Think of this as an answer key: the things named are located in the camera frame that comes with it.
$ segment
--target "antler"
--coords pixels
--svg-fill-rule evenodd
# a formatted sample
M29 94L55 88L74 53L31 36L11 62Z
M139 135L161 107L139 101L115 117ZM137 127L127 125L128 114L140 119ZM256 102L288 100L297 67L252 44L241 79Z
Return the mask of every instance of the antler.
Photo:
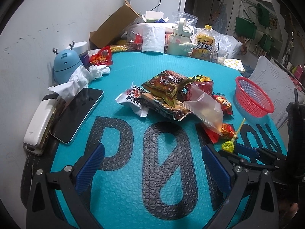
M69 44L71 50L72 50L72 48L74 47L74 45L75 45L75 42L74 42L74 41L72 41L72 44Z
M58 49L56 48L56 50L55 50L55 48L53 48L53 53L55 53L55 54L58 54Z

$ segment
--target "power cord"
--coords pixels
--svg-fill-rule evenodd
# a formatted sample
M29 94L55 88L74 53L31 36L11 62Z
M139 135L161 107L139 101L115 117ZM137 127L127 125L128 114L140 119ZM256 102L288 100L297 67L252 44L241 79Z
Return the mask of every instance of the power cord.
M150 11L153 11L156 7L158 7L161 4L161 0L159 2L159 4L157 6L155 6L153 9L151 9Z

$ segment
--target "teal table mat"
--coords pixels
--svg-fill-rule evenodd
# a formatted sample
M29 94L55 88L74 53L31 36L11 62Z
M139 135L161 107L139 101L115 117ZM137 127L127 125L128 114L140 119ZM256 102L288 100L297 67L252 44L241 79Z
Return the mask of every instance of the teal table mat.
M214 214L210 176L201 156L200 120L190 115L181 122L170 121L152 110L140 118L115 101L132 82L140 86L167 69L188 77L210 76L214 93L232 102L234 115L225 115L224 122L238 128L247 119L237 142L286 154L268 115L254 118L238 107L234 97L238 71L187 57L116 53L110 74L89 86L103 89L104 98L75 141L69 146L60 143L51 169L73 165L85 149L104 144L105 159L88 194L90 210L105 229L201 229ZM68 222L77 227L61 192L57 195ZM243 203L231 223L238 221Z

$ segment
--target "smartphone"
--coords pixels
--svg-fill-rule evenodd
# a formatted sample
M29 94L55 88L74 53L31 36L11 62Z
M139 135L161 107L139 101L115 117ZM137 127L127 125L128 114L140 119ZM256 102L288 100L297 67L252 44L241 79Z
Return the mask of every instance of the smartphone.
M82 89L59 116L58 122L51 129L51 135L64 144L72 144L103 95L104 91L100 89Z

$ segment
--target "plastic cup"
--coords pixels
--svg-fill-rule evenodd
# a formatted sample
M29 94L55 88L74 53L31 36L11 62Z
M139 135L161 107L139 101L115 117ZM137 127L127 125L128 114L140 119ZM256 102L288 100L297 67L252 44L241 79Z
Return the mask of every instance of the plastic cup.
M215 46L213 52L211 53L211 59L210 61L213 63L217 63L217 64L223 64L226 57L228 56L229 51L219 47Z

